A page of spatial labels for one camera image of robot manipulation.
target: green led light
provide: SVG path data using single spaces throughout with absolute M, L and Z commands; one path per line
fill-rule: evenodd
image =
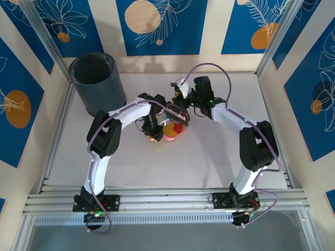
M 94 216 L 95 217 L 99 217 L 99 216 L 101 216 L 103 213 L 102 212 L 97 212 Z

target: orange circle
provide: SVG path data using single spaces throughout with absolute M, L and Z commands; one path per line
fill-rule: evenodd
M 310 109 L 314 114 L 319 114 L 322 111 L 322 103 L 320 100 L 315 99 L 310 105 Z
M 246 4 L 247 2 L 249 2 L 249 0 L 237 0 L 237 4 L 238 4 L 238 5 L 244 5 L 244 4 Z
M 30 120 L 31 115 L 31 105 L 28 96 L 20 91 L 20 90 L 12 90 L 10 93 L 7 94 L 5 102 L 9 105 L 6 108 L 6 117 L 8 122 L 16 128 L 22 129 L 27 126 Z M 16 103 L 22 103 L 20 105 L 20 109 L 16 108 L 15 106 L 11 106 L 11 101 Z
M 63 43 L 70 42 L 70 36 L 64 32 L 59 32 L 57 38 Z
M 266 49 L 275 30 L 277 29 L 277 26 L 278 24 L 273 22 L 258 29 L 251 38 L 251 46 L 256 50 Z
M 162 45 L 162 44 L 163 44 L 163 40 L 158 39 L 158 40 L 156 41 L 156 44 L 157 44 L 157 45 Z
M 137 34 L 150 33 L 161 23 L 158 9 L 147 0 L 134 1 L 125 11 L 128 28 Z

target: black cable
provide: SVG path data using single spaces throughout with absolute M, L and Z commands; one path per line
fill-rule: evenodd
M 135 125 L 136 125 L 137 129 L 141 132 L 143 132 L 143 130 L 138 128 L 137 121 L 143 121 L 143 120 L 144 120 L 144 118 L 142 118 L 141 120 L 139 120 L 139 119 L 135 120 Z
M 198 115 L 198 114 L 195 112 L 195 106 L 194 106 L 193 108 L 194 108 L 194 114 L 197 115 L 198 117 L 204 118 L 204 117 L 207 116 L 207 113 L 206 113 L 205 115 L 203 115 L 203 116 Z

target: metal vent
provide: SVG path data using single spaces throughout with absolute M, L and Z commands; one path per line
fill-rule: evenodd
M 83 215 L 73 216 L 37 216 L 34 226 L 84 225 Z M 232 213 L 161 213 L 161 214 L 114 214 L 111 215 L 113 225 L 125 224 L 178 224 L 178 223 L 215 223 L 232 222 Z M 108 218 L 90 225 L 109 224 Z

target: aluminum frame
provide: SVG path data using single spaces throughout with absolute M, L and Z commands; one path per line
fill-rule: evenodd
M 272 56 L 276 52 L 280 42 L 283 40 L 289 26 L 291 25 L 303 2 L 304 0 L 294 0 L 289 4 L 287 11 L 279 23 L 279 28 L 276 29 L 269 45 L 265 49 L 262 60 L 255 71 L 258 77 L 262 74 L 262 71 L 267 66 L 267 64 L 272 60 Z
M 68 74 L 68 67 L 63 61 L 63 57 L 58 50 L 55 42 L 53 41 L 51 35 L 48 32 L 43 20 L 40 15 L 36 11 L 33 3 L 30 0 L 17 0 L 17 3 L 20 5 L 20 8 L 24 15 L 27 17 L 30 22 L 32 28 L 36 32 L 38 38 L 42 42 L 43 46 L 49 53 L 50 57 L 54 61 L 55 64 L 58 65 L 63 75 L 69 81 L 70 77 Z
M 154 224 L 157 221 L 169 221 L 169 216 L 183 215 L 189 221 L 193 215 L 201 218 L 201 222 L 230 222 L 229 213 L 235 209 L 214 210 L 210 196 L 213 192 L 227 192 L 227 189 L 124 189 L 107 188 L 106 194 L 121 195 L 119 212 L 112 212 L 114 219 L 137 221 L 147 219 L 139 224 Z M 315 228 L 315 223 L 309 212 L 309 205 L 303 189 L 272 190 L 277 193 L 280 201 L 274 207 L 276 211 L 297 210 L 300 223 L 310 250 L 325 250 L 321 238 Z M 26 250 L 32 228 L 38 225 L 84 225 L 78 219 L 84 213 L 73 213 L 73 196 L 79 192 L 79 187 L 69 187 L 67 190 L 49 190 L 40 195 L 29 195 L 24 208 L 20 228 L 13 243 L 12 250 Z M 260 211 L 268 208 L 273 202 L 268 194 L 259 194 Z M 218 215 L 228 215 L 221 220 Z M 161 217 L 150 222 L 150 217 Z

